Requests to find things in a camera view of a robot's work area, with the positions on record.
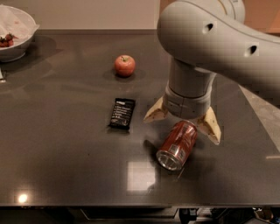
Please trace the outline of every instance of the screw hole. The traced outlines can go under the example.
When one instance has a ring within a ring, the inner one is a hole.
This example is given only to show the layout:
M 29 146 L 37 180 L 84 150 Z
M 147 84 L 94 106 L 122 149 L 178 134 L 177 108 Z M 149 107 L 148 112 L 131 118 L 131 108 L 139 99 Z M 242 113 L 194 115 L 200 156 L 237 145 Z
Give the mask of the screw hole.
M 246 50 L 244 56 L 245 57 L 252 56 L 256 52 L 256 49 L 257 49 L 257 45 L 252 45 L 250 48 Z
M 212 29 L 214 28 L 214 24 L 207 24 L 206 26 L 203 27 L 202 32 L 204 34 L 209 33 Z

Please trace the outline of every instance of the bowl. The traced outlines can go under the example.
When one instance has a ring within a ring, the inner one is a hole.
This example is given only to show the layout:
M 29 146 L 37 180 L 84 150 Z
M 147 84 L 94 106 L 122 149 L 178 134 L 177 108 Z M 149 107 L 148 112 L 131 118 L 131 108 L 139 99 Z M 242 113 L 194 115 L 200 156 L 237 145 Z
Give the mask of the bowl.
M 8 7 L 9 10 L 13 12 L 19 18 L 19 20 L 27 27 L 35 27 L 36 23 L 34 19 L 25 11 L 6 5 L 4 7 Z M 21 57 L 23 57 L 25 55 L 26 49 L 32 42 L 33 36 L 34 33 L 28 35 L 28 37 L 25 38 L 23 42 L 15 43 L 15 45 L 9 47 L 0 47 L 0 61 L 9 62 L 13 60 L 18 60 Z

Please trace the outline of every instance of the apple stem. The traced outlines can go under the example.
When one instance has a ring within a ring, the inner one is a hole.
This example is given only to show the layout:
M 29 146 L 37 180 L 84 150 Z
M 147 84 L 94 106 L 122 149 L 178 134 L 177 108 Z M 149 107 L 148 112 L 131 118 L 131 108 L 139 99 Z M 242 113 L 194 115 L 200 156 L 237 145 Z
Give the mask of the apple stem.
M 122 60 L 125 62 L 129 59 L 129 57 L 122 57 Z

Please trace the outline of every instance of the white object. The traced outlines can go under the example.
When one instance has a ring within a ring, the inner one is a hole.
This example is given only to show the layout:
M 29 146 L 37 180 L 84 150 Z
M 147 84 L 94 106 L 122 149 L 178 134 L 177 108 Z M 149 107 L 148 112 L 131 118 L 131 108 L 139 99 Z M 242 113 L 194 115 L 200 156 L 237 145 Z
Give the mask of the white object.
M 39 28 L 34 19 L 26 12 L 10 6 L 0 5 L 0 36 L 14 34 L 14 45 L 0 47 L 0 61 L 17 60 L 25 55 L 34 32 Z
M 169 112 L 203 116 L 215 74 L 280 106 L 280 38 L 242 24 L 244 11 L 242 0 L 178 0 L 164 10 L 157 35 L 173 56 L 164 94 Z

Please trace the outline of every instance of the can lid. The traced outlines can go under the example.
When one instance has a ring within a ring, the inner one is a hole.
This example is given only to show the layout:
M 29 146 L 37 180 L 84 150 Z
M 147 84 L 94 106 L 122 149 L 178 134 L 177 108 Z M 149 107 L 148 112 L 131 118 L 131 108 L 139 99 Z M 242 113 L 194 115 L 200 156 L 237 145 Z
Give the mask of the can lid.
M 178 171 L 182 169 L 181 162 L 171 153 L 166 151 L 158 151 L 157 160 L 164 168 L 170 171 Z

